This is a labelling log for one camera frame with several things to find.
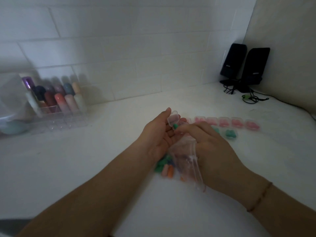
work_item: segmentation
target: black speaker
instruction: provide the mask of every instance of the black speaker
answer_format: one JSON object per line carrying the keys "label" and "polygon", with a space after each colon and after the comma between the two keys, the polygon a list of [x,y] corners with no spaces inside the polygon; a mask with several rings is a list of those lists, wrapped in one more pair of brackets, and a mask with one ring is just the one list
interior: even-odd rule
{"label": "black speaker", "polygon": [[270,48],[253,48],[249,51],[244,71],[237,86],[242,93],[249,92],[248,85],[258,85],[262,81],[262,75],[267,64]]}
{"label": "black speaker", "polygon": [[228,86],[232,86],[236,83],[238,72],[246,54],[246,45],[236,43],[231,45],[221,70],[221,75],[227,77],[229,80],[221,80],[220,83]]}

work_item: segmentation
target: purple metallic cap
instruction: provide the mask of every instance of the purple metallic cap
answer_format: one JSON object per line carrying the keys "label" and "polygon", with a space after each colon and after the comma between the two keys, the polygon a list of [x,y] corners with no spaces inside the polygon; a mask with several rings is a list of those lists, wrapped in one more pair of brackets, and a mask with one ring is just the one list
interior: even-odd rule
{"label": "purple metallic cap", "polygon": [[28,90],[32,90],[32,87],[35,87],[32,78],[29,76],[22,77],[22,81]]}

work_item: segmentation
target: white brick wall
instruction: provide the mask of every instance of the white brick wall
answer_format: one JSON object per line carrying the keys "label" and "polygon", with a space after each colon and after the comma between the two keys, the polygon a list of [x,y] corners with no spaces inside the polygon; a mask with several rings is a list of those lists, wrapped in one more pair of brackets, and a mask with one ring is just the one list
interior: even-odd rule
{"label": "white brick wall", "polygon": [[0,73],[77,80],[91,104],[215,82],[255,2],[0,0]]}

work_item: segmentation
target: plastic bag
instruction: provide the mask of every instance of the plastic bag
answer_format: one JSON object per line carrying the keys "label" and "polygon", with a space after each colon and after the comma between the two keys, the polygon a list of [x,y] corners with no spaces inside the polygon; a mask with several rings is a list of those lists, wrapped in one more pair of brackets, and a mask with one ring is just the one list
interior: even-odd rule
{"label": "plastic bag", "polygon": [[198,166],[195,144],[196,140],[186,135],[168,149],[168,154],[172,156],[175,168],[180,172],[181,180],[204,192],[206,186]]}

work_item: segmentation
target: brown string bracelet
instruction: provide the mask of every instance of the brown string bracelet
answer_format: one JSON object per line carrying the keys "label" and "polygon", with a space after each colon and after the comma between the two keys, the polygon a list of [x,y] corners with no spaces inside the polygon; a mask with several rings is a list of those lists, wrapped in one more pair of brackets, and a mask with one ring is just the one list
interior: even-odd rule
{"label": "brown string bracelet", "polygon": [[267,194],[268,189],[271,187],[272,182],[269,182],[269,184],[267,185],[267,187],[264,189],[264,191],[262,192],[262,195],[259,197],[259,199],[257,200],[257,202],[253,205],[253,207],[251,207],[250,209],[247,210],[247,212],[252,212],[263,200],[263,198],[265,197],[265,195]]}

